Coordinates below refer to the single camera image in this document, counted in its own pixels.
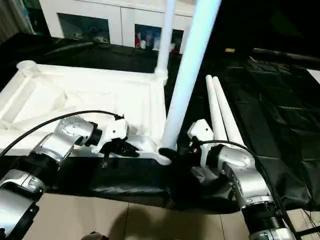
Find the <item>wire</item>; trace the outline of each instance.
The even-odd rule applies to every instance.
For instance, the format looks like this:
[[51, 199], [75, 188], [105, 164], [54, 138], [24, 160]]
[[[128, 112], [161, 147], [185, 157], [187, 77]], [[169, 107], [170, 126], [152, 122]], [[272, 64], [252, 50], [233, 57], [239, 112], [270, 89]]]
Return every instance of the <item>wire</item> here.
[[239, 148], [241, 148], [243, 150], [246, 150], [248, 153], [250, 153], [253, 156], [253, 158], [255, 159], [255, 162], [259, 163], [259, 166], [261, 167], [261, 171], [263, 172], [261, 174], [266, 178], [265, 179], [266, 183], [268, 184], [268, 186], [270, 188], [272, 196], [275, 197], [276, 203], [280, 207], [280, 211], [281, 211], [281, 214], [282, 214], [282, 217], [283, 217], [285, 223], [288, 225], [288, 227], [291, 230], [291, 232], [293, 233], [295, 239], [301, 240], [301, 237], [298, 235], [297, 231], [295, 230], [295, 227], [292, 224], [292, 222], [291, 222], [291, 220], [290, 220], [290, 218], [288, 216], [288, 213], [287, 213], [284, 205], [281, 202], [280, 196], [279, 196], [278, 192], [276, 191], [275, 186], [272, 183], [271, 178], [270, 178], [265, 166], [261, 163], [260, 159], [258, 158], [258, 155], [255, 152], [253, 152], [252, 150], [250, 150], [246, 146], [243, 146], [242, 144], [239, 144], [239, 143], [234, 142], [234, 141], [228, 141], [228, 140], [199, 141], [199, 144], [200, 145], [203, 145], [203, 144], [230, 144], [230, 145], [233, 145], [233, 146], [237, 146], [237, 147], [239, 147]]
[[102, 111], [102, 110], [84, 110], [84, 111], [75, 111], [75, 112], [71, 112], [71, 113], [68, 113], [68, 114], [64, 114], [64, 115], [61, 115], [61, 116], [57, 116], [55, 118], [52, 118], [48, 121], [45, 121], [33, 128], [31, 128], [30, 130], [26, 131], [24, 134], [22, 134], [21, 136], [19, 136], [16, 140], [14, 140], [12, 143], [10, 143], [1, 153], [0, 153], [0, 159], [6, 155], [7, 152], [9, 152], [10, 149], [13, 148], [14, 145], [16, 145], [18, 142], [20, 142], [22, 139], [24, 139], [25, 137], [27, 137], [28, 135], [32, 134], [34, 131], [42, 128], [43, 126], [45, 125], [48, 125], [50, 123], [53, 123], [57, 120], [61, 120], [61, 119], [64, 119], [64, 118], [67, 118], [67, 117], [71, 117], [71, 116], [75, 116], [75, 115], [79, 115], [79, 114], [89, 114], [89, 113], [97, 113], [97, 114], [106, 114], [106, 115], [111, 115], [111, 116], [114, 116], [116, 118], [121, 118], [121, 116], [115, 114], [115, 113], [112, 113], [112, 112], [108, 112], [108, 111]]

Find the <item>white pvc pipe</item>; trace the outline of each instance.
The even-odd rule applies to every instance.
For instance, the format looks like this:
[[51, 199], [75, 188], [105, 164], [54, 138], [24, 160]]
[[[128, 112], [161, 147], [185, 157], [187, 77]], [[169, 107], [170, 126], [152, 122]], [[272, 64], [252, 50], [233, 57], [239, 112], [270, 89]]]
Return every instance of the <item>white pvc pipe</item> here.
[[171, 49], [172, 31], [175, 17], [176, 0], [166, 0], [164, 24], [161, 30], [160, 49], [154, 73], [158, 76], [168, 78], [168, 60]]
[[238, 126], [236, 124], [235, 118], [231, 112], [224, 90], [221, 87], [219, 79], [215, 76], [212, 78], [212, 81], [229, 141], [245, 145], [239, 132]]
[[191, 93], [204, 58], [221, 0], [198, 0], [189, 37], [176, 78], [172, 100], [161, 141], [163, 148], [176, 148]]
[[205, 77], [205, 80], [206, 80], [206, 89], [208, 91], [210, 116], [211, 116], [212, 130], [213, 130], [213, 139], [214, 140], [228, 140], [212, 76], [207, 75]]

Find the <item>black fabric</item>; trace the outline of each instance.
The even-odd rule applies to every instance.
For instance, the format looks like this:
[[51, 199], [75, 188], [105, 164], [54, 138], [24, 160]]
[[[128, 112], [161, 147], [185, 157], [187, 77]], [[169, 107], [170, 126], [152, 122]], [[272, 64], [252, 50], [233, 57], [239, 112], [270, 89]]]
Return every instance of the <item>black fabric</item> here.
[[[39, 64], [152, 73], [157, 53], [131, 47], [18, 34], [0, 46], [0, 88], [15, 74], [16, 64]], [[168, 111], [181, 56], [171, 55], [165, 86]], [[255, 151], [287, 209], [320, 209], [320, 85], [304, 69], [220, 57], [203, 61], [178, 138], [185, 156], [187, 130], [210, 111], [206, 74], [219, 77], [245, 144]], [[13, 157], [0, 160], [0, 176]], [[49, 191], [96, 196], [177, 209], [229, 213], [237, 210], [228, 180], [200, 186], [180, 165], [161, 166], [151, 159], [70, 158]]]

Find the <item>floor tile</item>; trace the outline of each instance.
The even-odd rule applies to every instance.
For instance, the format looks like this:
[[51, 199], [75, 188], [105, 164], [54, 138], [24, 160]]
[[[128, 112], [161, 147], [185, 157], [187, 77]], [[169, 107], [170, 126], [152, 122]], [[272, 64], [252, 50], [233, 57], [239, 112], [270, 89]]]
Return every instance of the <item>floor tile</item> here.
[[248, 240], [249, 231], [241, 211], [221, 215], [225, 240]]
[[[313, 220], [313, 222], [315, 223], [316, 226], [319, 226], [320, 225], [320, 212], [318, 211], [312, 211], [312, 212], [309, 212], [309, 211], [306, 211], [306, 213], [301, 209], [301, 213], [303, 215], [303, 218], [304, 218], [304, 221], [306, 223], [306, 227], [308, 229], [311, 229], [313, 228], [313, 225], [309, 219], [309, 216], [311, 216], [311, 219]], [[313, 233], [313, 234], [310, 234], [309, 235], [309, 239], [312, 239], [312, 240], [320, 240], [320, 236], [318, 233]]]
[[223, 240], [220, 215], [129, 205], [125, 240]]
[[44, 194], [24, 240], [80, 240], [96, 231], [123, 240], [128, 203], [95, 197]]

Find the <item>table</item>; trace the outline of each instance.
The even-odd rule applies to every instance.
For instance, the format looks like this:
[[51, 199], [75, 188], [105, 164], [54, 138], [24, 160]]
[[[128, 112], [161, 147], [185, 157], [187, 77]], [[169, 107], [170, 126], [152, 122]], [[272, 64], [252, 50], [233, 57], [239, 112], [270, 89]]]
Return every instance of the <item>table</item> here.
[[[152, 73], [157, 53], [112, 44], [80, 42], [18, 34], [0, 46], [2, 89], [16, 72], [16, 63], [100, 68]], [[171, 55], [165, 103], [169, 109], [181, 56]], [[320, 85], [305, 70], [247, 59], [206, 58], [201, 66], [178, 138], [188, 147], [187, 130], [210, 112], [205, 75], [219, 77], [245, 144], [269, 172], [286, 208], [320, 209]], [[13, 156], [4, 157], [0, 176]], [[237, 210], [226, 179], [200, 186], [181, 169], [150, 159], [121, 158], [99, 168], [98, 158], [70, 158], [50, 193], [94, 196], [176, 209], [220, 213]]]

